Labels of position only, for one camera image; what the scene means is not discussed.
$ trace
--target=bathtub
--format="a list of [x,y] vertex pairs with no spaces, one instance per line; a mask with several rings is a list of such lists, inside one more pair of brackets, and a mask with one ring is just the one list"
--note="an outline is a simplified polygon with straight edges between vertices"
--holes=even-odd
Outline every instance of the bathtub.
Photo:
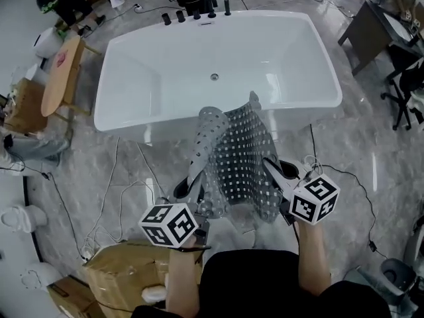
[[250,91],[273,137],[340,105],[327,51],[303,13],[233,11],[141,28],[109,42],[94,123],[138,142],[189,139],[204,106],[229,111]]

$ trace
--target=black chair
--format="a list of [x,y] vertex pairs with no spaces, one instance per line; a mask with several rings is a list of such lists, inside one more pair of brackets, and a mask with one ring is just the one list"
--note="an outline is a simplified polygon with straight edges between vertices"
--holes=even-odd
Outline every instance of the black chair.
[[410,68],[409,70],[403,71],[402,75],[399,79],[399,87],[396,82],[391,79],[389,81],[390,85],[393,85],[396,90],[397,97],[393,96],[390,93],[382,93],[380,97],[384,100],[385,98],[389,98],[391,101],[397,103],[399,105],[399,113],[397,114],[396,124],[393,125],[393,130],[396,131],[399,127],[400,121],[402,119],[402,115],[405,114],[406,121],[408,125],[406,126],[406,130],[411,129],[411,120],[409,119],[409,113],[407,108],[407,102],[411,97],[411,92],[419,89],[423,86],[424,81],[424,63],[419,66],[418,64],[415,67]]

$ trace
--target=marble floor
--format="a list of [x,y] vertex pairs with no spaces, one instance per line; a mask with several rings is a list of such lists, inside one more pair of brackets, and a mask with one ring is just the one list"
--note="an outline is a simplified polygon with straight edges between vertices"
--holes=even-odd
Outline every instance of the marble floor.
[[[347,16],[357,13],[364,0],[329,1],[332,3],[314,0],[244,0],[250,9],[275,4],[261,8],[303,12],[311,17],[327,48],[343,91],[341,106],[312,124],[317,156],[322,164],[330,164],[358,176],[368,190],[377,216],[371,232],[372,240],[381,253],[402,258],[409,232],[421,210],[424,190],[424,157],[421,149],[424,136],[418,132],[416,124],[408,132],[403,127],[397,132],[392,130],[396,110],[379,96],[388,90],[384,77],[392,69],[385,55],[378,56],[353,78],[346,55],[350,52],[349,45],[342,48],[337,44],[337,39],[350,22]],[[119,13],[131,9],[134,3],[139,3],[145,10],[176,6],[168,0],[127,0],[121,12],[118,12],[104,3],[96,7],[96,11],[105,13],[109,21],[95,30],[86,39],[87,43],[104,52],[110,39],[158,23],[161,13],[166,11],[174,15],[172,10],[166,9],[141,15],[129,10],[118,17]],[[342,5],[343,13],[347,16],[334,4]],[[231,6],[234,10],[244,9],[240,0],[231,0]],[[80,107],[93,109],[101,65],[101,57],[85,54],[76,95],[76,103]],[[102,204],[101,228],[96,234],[100,245],[113,244],[119,238],[140,237],[137,221],[152,201],[149,188],[155,197],[160,194],[150,168],[158,183],[167,191],[187,174],[191,143],[182,140],[152,146],[140,144],[144,159],[137,143],[121,139],[115,157],[117,137],[97,131],[93,117],[72,117],[74,138],[71,148],[63,153],[61,164],[53,173],[70,212],[79,248],[83,247],[84,238],[93,228]],[[64,131],[64,123],[49,119],[47,136],[59,136]],[[281,133],[276,147],[282,156],[300,160],[312,154],[309,127]],[[111,186],[105,196],[115,158]],[[330,169],[325,171],[341,187],[338,207],[323,222],[333,281],[340,280],[347,270],[357,265],[377,272],[383,257],[368,248],[372,215],[363,190],[353,177]],[[136,184],[126,190],[137,180],[145,182],[148,187]],[[83,261],[78,256],[69,220],[53,183],[33,177],[29,186],[31,203],[43,208],[48,215],[48,226],[36,232],[45,261],[63,274],[78,272]],[[123,204],[122,232],[119,225],[120,198]],[[293,251],[297,248],[293,231],[287,228],[282,218],[273,225],[263,223],[256,232],[256,238],[254,233],[241,234],[227,219],[211,222],[209,244],[214,246],[214,251],[250,248],[253,243],[264,248]]]

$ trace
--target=perforated bath mat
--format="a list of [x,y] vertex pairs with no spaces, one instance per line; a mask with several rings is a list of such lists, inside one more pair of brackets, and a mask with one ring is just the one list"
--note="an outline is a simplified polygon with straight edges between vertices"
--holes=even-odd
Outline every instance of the perforated bath mat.
[[278,216],[283,197],[262,167],[263,158],[276,163],[278,155],[260,110],[258,96],[250,92],[250,101],[238,109],[223,113],[204,107],[199,113],[188,182],[205,172],[199,212],[209,218],[222,217],[241,203],[252,204],[264,221],[271,223]]

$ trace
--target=white cube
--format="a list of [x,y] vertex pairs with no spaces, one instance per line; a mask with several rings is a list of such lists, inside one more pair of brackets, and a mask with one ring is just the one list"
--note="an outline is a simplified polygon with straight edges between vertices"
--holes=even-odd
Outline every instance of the white cube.
[[153,245],[179,248],[198,228],[186,203],[150,206],[138,222]]
[[340,188],[325,174],[295,188],[291,195],[289,212],[315,225],[333,212]]

